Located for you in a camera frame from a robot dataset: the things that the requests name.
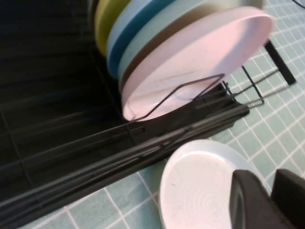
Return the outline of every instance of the pink plate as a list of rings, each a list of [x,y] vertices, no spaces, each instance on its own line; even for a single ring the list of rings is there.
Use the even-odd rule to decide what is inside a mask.
[[[152,51],[133,71],[122,92],[127,120],[149,113],[177,86],[213,75],[229,76],[267,41],[272,18],[255,7],[238,7],[201,18]],[[183,87],[152,112],[167,114],[196,97],[215,79]]]

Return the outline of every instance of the black object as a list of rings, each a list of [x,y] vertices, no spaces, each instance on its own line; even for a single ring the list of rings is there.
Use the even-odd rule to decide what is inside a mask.
[[[301,3],[297,2],[296,0],[292,0],[295,4],[305,9],[305,6],[303,6]]]
[[[107,75],[88,29],[86,4],[0,2],[0,228],[22,226],[170,156],[187,141],[231,127],[278,92],[261,95],[257,88],[277,71],[295,82],[278,56],[279,69],[257,82],[243,68],[249,86],[238,93],[222,83],[163,117],[126,122],[117,81]],[[272,45],[266,50],[277,54]],[[235,100],[251,88],[256,100]]]
[[[232,229],[296,229],[247,170],[233,172],[230,216]]]
[[[278,169],[271,199],[296,228],[305,228],[304,179],[287,169]]]

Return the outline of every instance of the yellow plate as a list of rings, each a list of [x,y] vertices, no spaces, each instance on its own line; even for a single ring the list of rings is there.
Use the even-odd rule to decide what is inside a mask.
[[[95,13],[95,41],[100,52],[106,56],[107,39],[116,19],[130,0],[100,0]]]

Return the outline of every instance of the wire rack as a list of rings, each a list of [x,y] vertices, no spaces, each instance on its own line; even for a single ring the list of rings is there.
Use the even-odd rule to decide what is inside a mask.
[[[186,106],[149,121],[127,122],[117,82],[106,71],[87,24],[87,1],[0,3],[0,227],[15,228],[130,173],[167,158],[181,144],[206,138],[295,83],[271,42],[277,70],[232,93],[215,79]],[[280,72],[287,86],[261,94]],[[257,99],[235,97],[254,88]]]

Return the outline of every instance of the light blue plate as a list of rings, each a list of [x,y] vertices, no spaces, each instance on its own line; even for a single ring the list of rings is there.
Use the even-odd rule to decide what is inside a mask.
[[[132,0],[113,25],[107,40],[107,68],[118,79],[121,57],[137,32],[174,0]]]

